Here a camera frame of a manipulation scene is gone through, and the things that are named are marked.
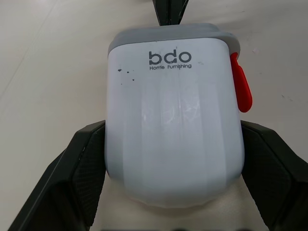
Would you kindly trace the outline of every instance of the red tab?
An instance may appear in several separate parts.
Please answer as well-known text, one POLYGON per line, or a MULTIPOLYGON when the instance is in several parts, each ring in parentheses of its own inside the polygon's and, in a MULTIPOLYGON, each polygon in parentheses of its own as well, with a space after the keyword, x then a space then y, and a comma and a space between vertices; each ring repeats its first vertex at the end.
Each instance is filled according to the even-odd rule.
POLYGON ((245 73, 237 63, 237 53, 231 55, 231 67, 237 98, 237 105, 241 112, 248 112, 252 106, 252 95, 245 73))

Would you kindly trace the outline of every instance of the white floor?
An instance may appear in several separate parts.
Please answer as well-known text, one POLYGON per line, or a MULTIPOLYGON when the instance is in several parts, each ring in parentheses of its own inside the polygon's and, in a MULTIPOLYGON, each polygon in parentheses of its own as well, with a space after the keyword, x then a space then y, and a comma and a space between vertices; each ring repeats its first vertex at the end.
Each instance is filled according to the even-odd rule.
MULTIPOLYGON (((254 97, 242 119, 273 128, 306 161, 307 12, 307 0, 190 0, 182 21, 239 38, 254 97)), ((105 119, 108 46, 140 26, 157 26, 151 0, 0 0, 0 230, 75 131, 105 119)), ((267 229, 242 179, 203 207, 167 212, 107 179, 91 230, 178 227, 267 229)))

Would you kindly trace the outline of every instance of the black metal bar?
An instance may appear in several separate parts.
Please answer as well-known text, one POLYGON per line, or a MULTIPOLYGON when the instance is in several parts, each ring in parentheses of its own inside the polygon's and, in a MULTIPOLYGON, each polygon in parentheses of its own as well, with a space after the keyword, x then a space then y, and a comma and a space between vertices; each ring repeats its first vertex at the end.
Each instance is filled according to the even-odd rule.
POLYGON ((161 26, 180 24, 189 0, 153 0, 161 26))

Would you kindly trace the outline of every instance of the gray lid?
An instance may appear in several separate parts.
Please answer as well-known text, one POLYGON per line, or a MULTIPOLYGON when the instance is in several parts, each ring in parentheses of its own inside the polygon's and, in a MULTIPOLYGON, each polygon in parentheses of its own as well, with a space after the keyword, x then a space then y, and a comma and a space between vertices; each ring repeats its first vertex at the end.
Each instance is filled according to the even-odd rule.
POLYGON ((241 47, 237 38, 231 33, 221 32, 217 26, 209 23, 125 30, 116 35, 109 46, 108 54, 112 49, 126 44, 196 38, 220 39, 228 45, 230 55, 235 52, 240 54, 241 47))

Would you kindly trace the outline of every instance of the white plastic container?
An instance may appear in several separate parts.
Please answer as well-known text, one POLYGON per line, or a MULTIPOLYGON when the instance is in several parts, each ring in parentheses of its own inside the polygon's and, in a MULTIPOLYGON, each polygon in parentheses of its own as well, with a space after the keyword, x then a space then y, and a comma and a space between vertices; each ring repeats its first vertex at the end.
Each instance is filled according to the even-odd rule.
POLYGON ((244 145, 230 55, 209 24, 120 33, 108 56, 105 161, 134 199, 198 205, 237 179, 244 145))

